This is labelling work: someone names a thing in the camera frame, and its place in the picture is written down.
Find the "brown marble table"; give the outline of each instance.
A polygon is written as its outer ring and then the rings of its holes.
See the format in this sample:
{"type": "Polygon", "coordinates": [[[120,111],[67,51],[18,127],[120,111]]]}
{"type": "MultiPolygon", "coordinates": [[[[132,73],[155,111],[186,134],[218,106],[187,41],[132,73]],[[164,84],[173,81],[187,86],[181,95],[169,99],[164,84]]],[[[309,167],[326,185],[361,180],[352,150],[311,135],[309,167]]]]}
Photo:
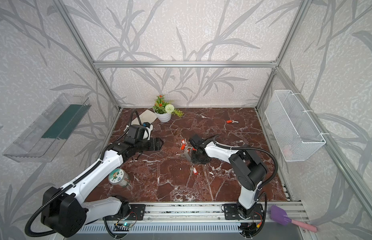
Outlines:
{"type": "MultiPolygon", "coordinates": [[[[146,109],[137,109],[141,114],[146,109]]],[[[269,150],[254,108],[182,108],[182,118],[172,116],[167,123],[158,119],[153,123],[153,137],[164,141],[161,151],[144,152],[138,160],[130,159],[123,168],[130,177],[130,186],[122,188],[111,185],[105,178],[88,196],[87,201],[104,199],[121,195],[130,202],[167,202],[167,201],[231,201],[238,200],[241,187],[227,162],[213,159],[206,165],[191,164],[180,154],[182,139],[189,139],[194,134],[205,138],[221,134],[218,142],[241,146],[260,147],[269,150]],[[227,124],[226,120],[239,123],[227,124]]],[[[126,127],[130,109],[123,109],[115,126],[110,141],[120,136],[126,127]]],[[[261,159],[269,168],[271,175],[274,168],[272,160],[261,153],[261,159]]],[[[263,190],[269,201],[286,201],[278,176],[263,190]]]]}

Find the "wall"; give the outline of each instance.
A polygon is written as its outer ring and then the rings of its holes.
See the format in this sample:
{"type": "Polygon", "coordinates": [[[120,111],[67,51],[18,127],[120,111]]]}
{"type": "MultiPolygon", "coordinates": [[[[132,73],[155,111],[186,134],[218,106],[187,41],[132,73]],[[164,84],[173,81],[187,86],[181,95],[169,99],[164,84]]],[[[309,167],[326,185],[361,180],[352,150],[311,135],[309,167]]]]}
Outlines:
{"type": "MultiPolygon", "coordinates": [[[[281,66],[372,191],[372,1],[311,4],[281,66]]],[[[279,152],[264,116],[272,90],[260,113],[279,152]]],[[[318,237],[372,239],[371,219],[324,148],[303,162],[278,155],[318,237]]]]}
{"type": "MultiPolygon", "coordinates": [[[[111,104],[50,1],[0,0],[0,239],[22,240],[50,186],[93,163],[111,129],[111,104]],[[3,151],[61,94],[92,106],[49,163],[15,162],[3,151]]],[[[39,220],[34,231],[48,230],[39,220]]]]}
{"type": "MultiPolygon", "coordinates": [[[[275,60],[300,2],[65,1],[98,61],[275,60]]],[[[122,106],[150,106],[159,94],[179,106],[254,106],[269,72],[215,68],[103,70],[122,106]]]]}

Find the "mesh basket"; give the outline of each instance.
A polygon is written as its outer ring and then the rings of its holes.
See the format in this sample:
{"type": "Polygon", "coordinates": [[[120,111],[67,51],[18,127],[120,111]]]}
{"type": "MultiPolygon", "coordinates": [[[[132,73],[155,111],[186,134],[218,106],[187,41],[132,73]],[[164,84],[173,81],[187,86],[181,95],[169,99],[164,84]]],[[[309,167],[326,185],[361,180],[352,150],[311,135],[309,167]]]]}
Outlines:
{"type": "Polygon", "coordinates": [[[265,115],[287,162],[304,161],[326,143],[291,90],[275,90],[265,115]]]}

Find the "spatula blade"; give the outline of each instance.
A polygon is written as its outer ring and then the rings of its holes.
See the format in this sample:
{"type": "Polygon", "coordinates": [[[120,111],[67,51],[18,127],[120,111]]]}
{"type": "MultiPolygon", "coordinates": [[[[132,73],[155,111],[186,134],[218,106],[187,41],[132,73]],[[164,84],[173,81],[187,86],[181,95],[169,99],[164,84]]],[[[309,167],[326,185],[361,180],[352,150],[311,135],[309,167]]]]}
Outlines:
{"type": "Polygon", "coordinates": [[[271,206],[271,219],[277,223],[286,226],[288,223],[291,223],[291,219],[287,216],[285,210],[277,207],[276,205],[271,206]]]}

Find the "flower pot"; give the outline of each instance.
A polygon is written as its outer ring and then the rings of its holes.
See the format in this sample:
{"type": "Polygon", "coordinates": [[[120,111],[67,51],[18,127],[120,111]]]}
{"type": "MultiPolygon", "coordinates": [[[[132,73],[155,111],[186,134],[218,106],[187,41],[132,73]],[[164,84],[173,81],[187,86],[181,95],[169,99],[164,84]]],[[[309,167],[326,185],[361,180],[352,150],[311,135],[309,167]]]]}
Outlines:
{"type": "Polygon", "coordinates": [[[168,122],[170,121],[170,118],[171,118],[171,113],[163,113],[163,114],[155,113],[155,115],[161,122],[168,122]]]}

